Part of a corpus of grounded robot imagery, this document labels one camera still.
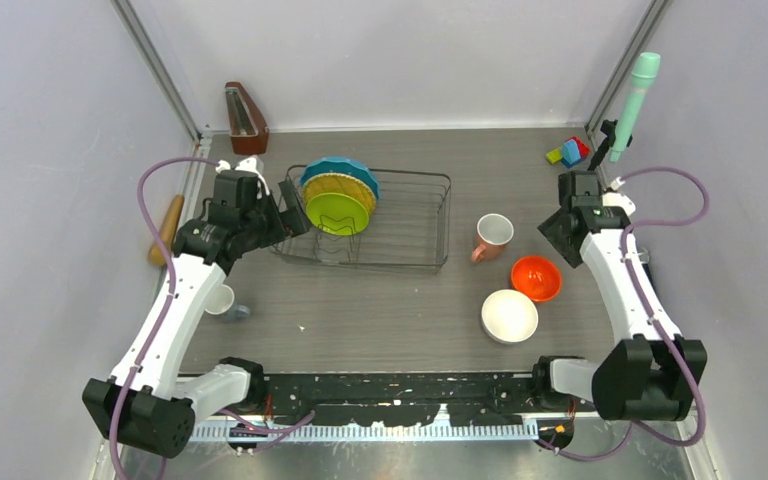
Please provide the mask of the white bowl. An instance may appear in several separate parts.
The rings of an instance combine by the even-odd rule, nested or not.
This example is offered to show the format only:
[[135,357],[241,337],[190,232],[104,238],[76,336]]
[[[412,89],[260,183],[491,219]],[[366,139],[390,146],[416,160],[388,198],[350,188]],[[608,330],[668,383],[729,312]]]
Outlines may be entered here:
[[488,295],[480,316],[485,333],[502,344],[516,344],[531,338],[539,325],[534,302],[512,289],[497,290]]

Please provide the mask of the pink mug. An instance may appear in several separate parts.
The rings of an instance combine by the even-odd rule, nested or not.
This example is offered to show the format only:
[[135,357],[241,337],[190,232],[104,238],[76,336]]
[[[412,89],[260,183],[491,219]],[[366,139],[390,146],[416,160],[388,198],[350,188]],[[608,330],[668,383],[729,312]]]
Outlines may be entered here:
[[515,234],[513,223],[504,215],[488,213],[476,224],[476,246],[471,253],[473,263],[499,257]]

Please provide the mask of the yellow woven pattern plate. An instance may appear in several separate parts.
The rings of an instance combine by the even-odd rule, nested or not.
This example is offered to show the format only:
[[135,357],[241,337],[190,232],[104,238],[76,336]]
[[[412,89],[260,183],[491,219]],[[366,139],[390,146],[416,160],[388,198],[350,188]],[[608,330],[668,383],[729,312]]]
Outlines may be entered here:
[[357,200],[369,214],[377,207],[377,197],[362,180],[349,174],[322,173],[312,176],[302,185],[302,196],[306,202],[323,193],[339,193]]

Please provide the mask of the blue polka dot plate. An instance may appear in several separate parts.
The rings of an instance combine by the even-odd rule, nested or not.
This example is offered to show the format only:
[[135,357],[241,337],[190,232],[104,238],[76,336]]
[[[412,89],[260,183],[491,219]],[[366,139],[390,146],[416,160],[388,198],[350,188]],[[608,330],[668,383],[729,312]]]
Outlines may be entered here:
[[380,184],[372,170],[365,164],[348,157],[328,156],[309,163],[302,173],[300,184],[304,185],[314,176],[325,173],[350,175],[369,187],[376,199],[380,198]]

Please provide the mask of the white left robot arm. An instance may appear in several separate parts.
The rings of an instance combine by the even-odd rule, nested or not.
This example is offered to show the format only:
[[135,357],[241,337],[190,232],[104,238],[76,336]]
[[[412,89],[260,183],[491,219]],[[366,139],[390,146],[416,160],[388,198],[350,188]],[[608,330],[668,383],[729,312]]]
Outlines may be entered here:
[[279,188],[284,210],[258,174],[216,176],[205,217],[178,231],[173,269],[130,350],[107,379],[84,387],[82,401],[105,439],[171,459],[199,422],[232,405],[244,414],[265,405],[268,383],[256,362],[225,357],[206,374],[176,381],[208,300],[234,262],[309,231],[295,187],[285,180]]

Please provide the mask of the black wire dish rack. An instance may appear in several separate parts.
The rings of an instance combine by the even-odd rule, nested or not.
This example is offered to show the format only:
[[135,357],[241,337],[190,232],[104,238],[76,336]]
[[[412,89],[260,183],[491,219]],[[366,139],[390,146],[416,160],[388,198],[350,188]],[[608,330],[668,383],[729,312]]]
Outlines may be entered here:
[[374,168],[380,197],[370,225],[337,236],[317,227],[272,252],[288,263],[436,273],[449,258],[451,178],[443,173]]

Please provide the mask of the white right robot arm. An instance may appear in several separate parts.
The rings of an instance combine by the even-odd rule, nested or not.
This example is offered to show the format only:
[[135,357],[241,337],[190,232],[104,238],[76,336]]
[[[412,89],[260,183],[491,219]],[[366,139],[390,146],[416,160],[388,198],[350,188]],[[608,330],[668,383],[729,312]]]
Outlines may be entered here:
[[538,230],[570,267],[590,270],[615,345],[600,363],[540,357],[531,397],[549,411],[573,396],[605,420],[680,421],[696,402],[707,351],[680,332],[657,297],[636,247],[630,203],[610,198],[623,182],[604,188],[591,171],[558,177],[559,208]]

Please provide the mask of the lime green plate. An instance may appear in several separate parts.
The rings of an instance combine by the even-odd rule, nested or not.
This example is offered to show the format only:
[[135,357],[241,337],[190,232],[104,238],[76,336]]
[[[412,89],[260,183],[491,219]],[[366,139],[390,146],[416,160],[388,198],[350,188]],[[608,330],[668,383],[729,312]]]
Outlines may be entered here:
[[337,236],[353,236],[370,223],[370,213],[351,196],[322,193],[306,203],[306,214],[313,226]]

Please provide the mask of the orange bowl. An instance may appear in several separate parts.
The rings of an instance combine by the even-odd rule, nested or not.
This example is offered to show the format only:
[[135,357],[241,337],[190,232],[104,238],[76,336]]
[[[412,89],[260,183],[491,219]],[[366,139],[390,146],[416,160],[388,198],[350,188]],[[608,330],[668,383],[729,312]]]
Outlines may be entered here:
[[547,258],[537,255],[518,259],[511,268],[509,278],[515,290],[537,303],[554,299],[563,285],[559,268]]

